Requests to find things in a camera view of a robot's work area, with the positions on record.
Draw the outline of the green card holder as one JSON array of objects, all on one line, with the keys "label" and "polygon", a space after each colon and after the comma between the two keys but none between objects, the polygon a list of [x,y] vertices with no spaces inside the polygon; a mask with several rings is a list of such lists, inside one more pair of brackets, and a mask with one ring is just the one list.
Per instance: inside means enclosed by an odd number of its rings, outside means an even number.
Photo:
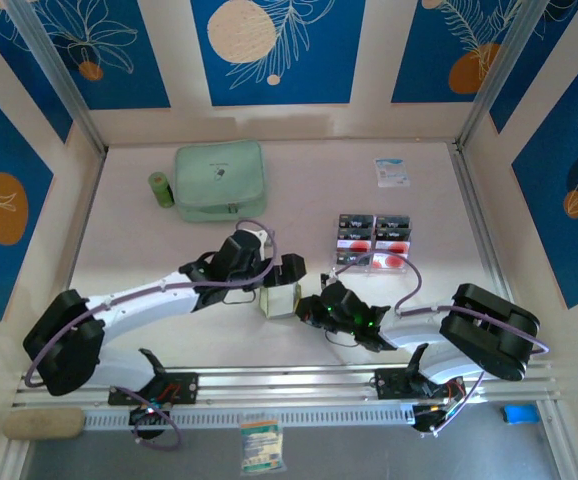
[{"label": "green card holder", "polygon": [[298,282],[260,289],[259,307],[270,320],[283,319],[295,314],[301,298],[301,286]]}]

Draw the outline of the mint green zip pouch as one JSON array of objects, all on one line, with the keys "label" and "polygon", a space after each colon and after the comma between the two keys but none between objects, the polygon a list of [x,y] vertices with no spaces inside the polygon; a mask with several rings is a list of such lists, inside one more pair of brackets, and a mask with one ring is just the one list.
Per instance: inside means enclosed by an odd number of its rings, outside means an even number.
[{"label": "mint green zip pouch", "polygon": [[190,223],[255,218],[267,207],[263,152],[254,140],[194,144],[174,158],[173,193]]}]

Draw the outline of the green cylindrical can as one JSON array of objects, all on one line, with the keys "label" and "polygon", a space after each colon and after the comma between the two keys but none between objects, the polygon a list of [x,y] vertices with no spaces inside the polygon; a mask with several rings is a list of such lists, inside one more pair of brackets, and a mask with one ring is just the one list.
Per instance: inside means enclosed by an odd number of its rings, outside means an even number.
[{"label": "green cylindrical can", "polygon": [[163,172],[157,171],[151,173],[148,178],[148,183],[160,207],[171,208],[174,206],[173,192]]}]

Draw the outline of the green white plastic packet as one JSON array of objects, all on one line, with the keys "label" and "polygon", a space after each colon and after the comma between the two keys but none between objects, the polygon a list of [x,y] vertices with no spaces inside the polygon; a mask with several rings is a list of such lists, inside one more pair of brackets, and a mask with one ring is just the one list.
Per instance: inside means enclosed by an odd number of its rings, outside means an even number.
[{"label": "green white plastic packet", "polygon": [[241,468],[243,476],[281,472],[283,459],[283,428],[277,418],[266,414],[250,414],[241,418]]}]

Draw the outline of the blue white paper sachet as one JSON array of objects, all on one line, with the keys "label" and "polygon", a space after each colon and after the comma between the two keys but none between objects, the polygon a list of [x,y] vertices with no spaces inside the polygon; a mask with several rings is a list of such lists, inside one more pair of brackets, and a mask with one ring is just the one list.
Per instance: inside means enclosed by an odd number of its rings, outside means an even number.
[{"label": "blue white paper sachet", "polygon": [[405,162],[402,159],[376,159],[375,169],[379,188],[410,186],[410,178],[406,170]]}]

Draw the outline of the blue sponge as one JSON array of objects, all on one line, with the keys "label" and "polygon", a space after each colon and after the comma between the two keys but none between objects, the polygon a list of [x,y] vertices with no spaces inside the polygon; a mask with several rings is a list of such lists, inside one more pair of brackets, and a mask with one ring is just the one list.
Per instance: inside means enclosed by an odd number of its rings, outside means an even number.
[{"label": "blue sponge", "polygon": [[537,424],[540,422],[538,408],[534,404],[504,405],[501,408],[502,417],[509,425]]}]

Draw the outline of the beige foam block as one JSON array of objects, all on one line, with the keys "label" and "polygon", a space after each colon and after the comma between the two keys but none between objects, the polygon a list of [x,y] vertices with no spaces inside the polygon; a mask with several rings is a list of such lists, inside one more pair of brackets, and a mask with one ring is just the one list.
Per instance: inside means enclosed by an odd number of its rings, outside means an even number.
[{"label": "beige foam block", "polygon": [[80,408],[17,410],[3,424],[10,440],[62,440],[77,437],[84,428],[85,414]]}]

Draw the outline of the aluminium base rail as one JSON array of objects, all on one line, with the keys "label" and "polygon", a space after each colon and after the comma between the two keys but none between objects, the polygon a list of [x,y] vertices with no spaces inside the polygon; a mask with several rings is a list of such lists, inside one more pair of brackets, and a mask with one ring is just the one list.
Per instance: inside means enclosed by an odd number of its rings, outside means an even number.
[{"label": "aluminium base rail", "polygon": [[[195,372],[197,407],[337,406],[375,404],[374,373],[379,364],[292,367],[178,368]],[[525,378],[510,382],[486,375],[471,396],[472,403],[541,401],[562,397],[555,370],[546,361],[528,367]]]}]

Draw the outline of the aluminium side rail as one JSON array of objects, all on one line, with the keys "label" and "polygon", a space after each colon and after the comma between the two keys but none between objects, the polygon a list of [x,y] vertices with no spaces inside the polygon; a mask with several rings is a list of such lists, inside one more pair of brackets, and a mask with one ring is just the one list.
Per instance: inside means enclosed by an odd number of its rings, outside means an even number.
[{"label": "aluminium side rail", "polygon": [[441,332],[482,369],[500,378],[520,377],[533,349],[530,341],[539,330],[537,318],[512,303],[467,162],[460,149],[450,157],[474,234],[477,251],[493,290],[471,284],[460,286],[452,311],[442,320]]},{"label": "aluminium side rail", "polygon": [[71,284],[107,154],[108,148],[105,148],[102,156],[95,165],[95,169],[85,178],[85,183],[78,199],[63,249],[63,260],[57,275],[57,286],[61,290],[66,289]]}]

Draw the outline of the aluminium frame post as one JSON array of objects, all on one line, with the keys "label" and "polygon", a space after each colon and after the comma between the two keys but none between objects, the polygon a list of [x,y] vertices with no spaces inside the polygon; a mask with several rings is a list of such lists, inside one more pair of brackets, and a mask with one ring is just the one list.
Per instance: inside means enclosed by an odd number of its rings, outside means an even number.
[{"label": "aluminium frame post", "polygon": [[483,84],[475,96],[469,114],[455,139],[459,153],[463,153],[529,41],[550,0],[522,0],[520,11],[513,20]]},{"label": "aluminium frame post", "polygon": [[32,6],[26,0],[3,0],[20,36],[71,118],[100,159],[107,153],[102,139],[77,85]]}]

